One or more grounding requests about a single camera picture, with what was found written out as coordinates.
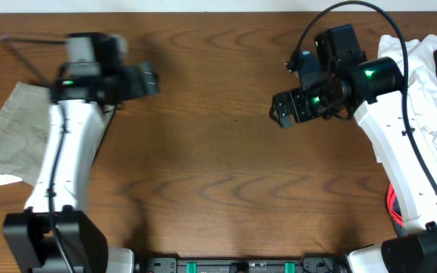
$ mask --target cable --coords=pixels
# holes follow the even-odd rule
[[[288,69],[292,69],[292,68],[296,68],[296,61],[297,61],[297,54],[298,51],[300,51],[301,49],[301,45],[303,44],[304,38],[306,37],[308,31],[310,30],[310,28],[314,25],[314,23],[317,22],[317,20],[319,20],[321,17],[323,17],[325,14],[329,13],[331,10],[344,6],[344,5],[362,5],[368,8],[371,8],[375,11],[377,11],[378,13],[380,13],[392,26],[392,28],[394,29],[394,31],[396,32],[396,34],[399,37],[399,42],[401,43],[401,48],[402,48],[402,58],[403,58],[403,62],[404,62],[404,77],[403,77],[403,85],[402,85],[402,117],[404,120],[404,127],[405,127],[405,131],[403,133],[407,134],[407,138],[409,139],[409,142],[413,148],[414,151],[414,155],[416,155],[417,160],[419,161],[421,168],[424,171],[424,174],[426,175],[429,184],[431,184],[432,189],[434,190],[436,196],[437,196],[437,183],[434,181],[434,178],[431,175],[431,172],[429,172],[429,169],[426,165],[426,163],[424,162],[423,157],[421,156],[421,152],[419,150],[419,148],[417,147],[416,144],[416,140],[414,139],[413,136],[413,129],[410,127],[409,124],[409,117],[408,117],[408,113],[407,113],[407,86],[408,86],[408,78],[409,78],[409,67],[408,67],[408,56],[407,56],[407,48],[406,48],[406,41],[404,39],[404,36],[402,35],[401,30],[399,29],[398,25],[394,22],[394,20],[387,14],[385,13],[385,11],[383,11],[381,8],[377,7],[376,5],[367,3],[367,2],[362,2],[362,1],[346,1],[346,2],[340,2],[337,3],[329,8],[326,8],[324,11],[320,12],[318,15],[316,15],[315,18],[313,18],[313,20],[310,22],[310,24],[308,24],[307,28],[304,30],[303,34],[300,37],[300,40],[298,41],[297,45],[296,45],[296,49],[293,52],[293,55],[291,56],[291,60],[288,63]]]
[[[4,36],[1,38],[1,42],[3,42],[3,45],[5,45],[5,48],[18,60],[21,61],[36,77],[38,77],[47,87],[50,87],[50,82],[36,69],[36,67],[28,60],[26,59],[21,53],[19,53],[16,48],[14,48],[10,41],[15,42],[33,42],[33,43],[48,43],[53,45],[61,45],[64,44],[64,42],[57,42],[57,41],[42,41],[42,40],[32,40],[32,39],[19,39],[19,38],[11,38],[8,36]],[[57,78],[60,78],[65,73],[66,64],[62,65],[58,70],[58,76]],[[53,162],[52,166],[52,172],[50,174],[50,181],[49,181],[49,188],[46,190],[48,199],[49,199],[49,226],[53,232],[53,236],[55,237],[55,244],[57,245],[58,251],[61,254],[61,257],[63,258],[65,265],[67,266],[67,269],[70,273],[75,273],[74,267],[72,266],[70,259],[68,258],[67,252],[65,251],[63,244],[61,243],[61,235],[60,231],[57,229],[57,224],[55,220],[55,203],[53,200],[53,197],[55,197],[55,172],[58,166],[58,159],[60,158],[61,154],[61,148],[64,143],[64,136],[68,132],[67,131],[67,118],[65,115],[65,110],[63,106],[59,106],[61,110],[61,137],[58,143],[57,152],[55,153],[55,160]]]

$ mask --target green light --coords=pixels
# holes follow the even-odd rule
[[[368,77],[371,77],[374,73],[375,71],[365,71],[365,75],[367,75]]]

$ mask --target wooden table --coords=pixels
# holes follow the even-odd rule
[[[128,62],[151,61],[161,93],[127,102],[90,177],[90,218],[112,246],[180,256],[343,253],[395,236],[388,179],[352,122],[282,130],[271,98],[298,85],[284,67],[313,13],[0,14],[0,35],[119,33]],[[437,13],[393,13],[406,39],[437,35]],[[374,13],[329,14],[313,35],[352,23],[369,58],[391,27]],[[47,77],[64,49],[22,45]],[[0,47],[0,108],[34,77]],[[32,187],[0,187],[0,272],[17,271],[2,236]]]

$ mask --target green strip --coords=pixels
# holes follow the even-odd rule
[[[196,262],[187,263],[187,273],[196,273]]]
[[[286,262],[285,263],[285,273],[294,273],[294,263]]]

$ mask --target black cable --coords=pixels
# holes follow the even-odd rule
[[[41,40],[31,40],[31,39],[19,39],[19,38],[11,38],[8,36],[4,36],[1,38],[1,42],[3,42],[3,45],[5,45],[5,48],[20,62],[22,62],[36,77],[38,77],[47,87],[50,87],[50,82],[36,69],[36,67],[28,60],[26,59],[21,53],[19,53],[16,48],[14,48],[10,41],[15,42],[34,42],[34,43],[48,43],[48,44],[56,44],[61,45],[64,44],[64,42],[56,42],[56,41],[41,41]],[[58,70],[58,78],[62,77],[65,73],[66,64],[62,65]],[[64,136],[68,132],[67,131],[67,118],[65,115],[65,110],[63,106],[59,106],[61,110],[61,137],[58,143],[57,152],[55,153],[55,160],[53,162],[52,166],[52,172],[50,174],[50,181],[49,181],[49,188],[46,190],[48,199],[49,199],[49,225],[53,232],[53,236],[55,237],[55,244],[57,245],[58,251],[61,254],[61,257],[63,258],[67,269],[70,273],[75,273],[74,267],[72,266],[70,259],[68,258],[67,252],[65,251],[62,243],[61,243],[61,235],[60,231],[57,229],[57,224],[55,220],[55,203],[53,200],[53,197],[55,196],[55,172],[58,166],[58,159],[60,158],[61,154],[61,148],[64,143]]]
[[[338,8],[338,7],[341,7],[341,6],[344,6],[344,5],[362,5],[362,6],[365,6],[365,7],[368,7],[368,8],[371,8],[371,9],[377,11],[391,24],[392,28],[394,28],[394,31],[398,35],[399,42],[401,43],[402,58],[403,58],[403,62],[404,62],[404,78],[403,78],[403,85],[402,85],[401,93],[402,93],[402,116],[403,116],[403,120],[404,120],[405,134],[407,134],[407,138],[409,139],[409,142],[413,147],[414,154],[416,155],[416,158],[419,161],[421,168],[423,169],[424,174],[426,175],[426,177],[428,179],[428,182],[431,184],[431,187],[437,196],[437,183],[434,181],[434,178],[432,177],[431,172],[429,172],[429,169],[428,169],[426,163],[424,162],[423,157],[421,156],[421,152],[420,152],[419,148],[417,147],[416,140],[414,139],[414,136],[413,136],[413,129],[410,127],[410,124],[409,124],[409,117],[408,117],[408,113],[407,113],[407,86],[408,86],[408,79],[409,79],[409,67],[408,67],[409,64],[408,64],[408,59],[407,59],[408,56],[407,56],[406,41],[405,41],[404,36],[402,35],[402,32],[399,29],[398,25],[394,22],[394,20],[387,13],[385,13],[385,11],[383,11],[381,8],[377,7],[376,5],[373,5],[373,4],[370,4],[367,2],[362,2],[362,1],[340,2],[340,3],[337,3],[329,8],[326,8],[324,11],[322,11],[318,15],[316,15],[316,17],[313,18],[313,20],[310,22],[310,24],[308,24],[307,28],[304,30],[303,34],[300,37],[300,40],[298,41],[296,49],[293,52],[293,56],[291,57],[291,61],[288,64],[288,68],[289,69],[292,69],[292,68],[296,69],[295,66],[296,66],[298,51],[301,50],[300,48],[301,48],[301,45],[303,44],[304,38],[306,37],[308,31],[314,25],[314,23],[317,22],[317,20],[319,20],[325,14],[329,13],[331,10]]]

